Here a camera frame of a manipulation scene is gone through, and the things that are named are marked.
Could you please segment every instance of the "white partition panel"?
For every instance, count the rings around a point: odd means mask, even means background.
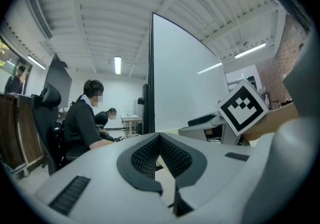
[[[155,131],[188,126],[191,119],[216,111],[228,93],[221,61],[200,41],[153,14]]]

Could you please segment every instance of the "black mesh vent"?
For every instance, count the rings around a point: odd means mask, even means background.
[[[245,161],[245,162],[249,159],[249,155],[238,154],[238,153],[233,153],[233,152],[229,152],[229,153],[225,154],[225,156],[228,158],[233,158],[233,159]]]
[[[131,157],[133,167],[139,173],[155,179],[156,161],[159,157],[159,151],[160,140],[157,137],[133,153]]]
[[[162,137],[160,155],[174,178],[192,164],[192,157],[189,153]]]
[[[49,206],[57,212],[67,216],[85,190],[89,181],[89,178],[76,176]]]

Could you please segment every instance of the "fluorescent ceiling light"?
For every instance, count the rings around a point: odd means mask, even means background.
[[[254,47],[254,48],[252,48],[252,49],[250,49],[250,50],[246,50],[246,51],[244,51],[244,52],[242,52],[242,53],[239,53],[238,55],[236,55],[236,56],[234,56],[234,57],[235,57],[236,59],[237,59],[237,58],[240,58],[240,57],[242,57],[242,56],[244,56],[244,55],[246,55],[246,54],[252,53],[252,52],[254,52],[254,51],[256,51],[256,50],[258,50],[258,49],[260,49],[260,48],[262,48],[262,47],[265,47],[265,46],[266,46],[266,43],[260,44],[260,45]]]
[[[28,55],[28,59],[31,60],[33,63],[37,64],[40,68],[45,70],[46,68],[42,66],[38,61],[36,61],[34,58],[32,58],[30,55]]]
[[[16,66],[15,64],[13,64],[12,62],[10,62],[9,60],[6,61],[8,64],[12,65],[12,66]]]
[[[202,74],[202,73],[204,73],[204,72],[207,72],[207,71],[209,71],[209,70],[212,70],[212,69],[214,69],[214,68],[216,68],[216,67],[219,67],[219,66],[221,66],[221,65],[222,65],[222,62],[220,62],[220,63],[218,63],[218,64],[216,64],[216,65],[214,65],[214,66],[208,67],[208,68],[206,68],[205,70],[202,70],[202,71],[198,72],[197,74]]]
[[[114,57],[114,69],[117,75],[121,74],[121,57]]]

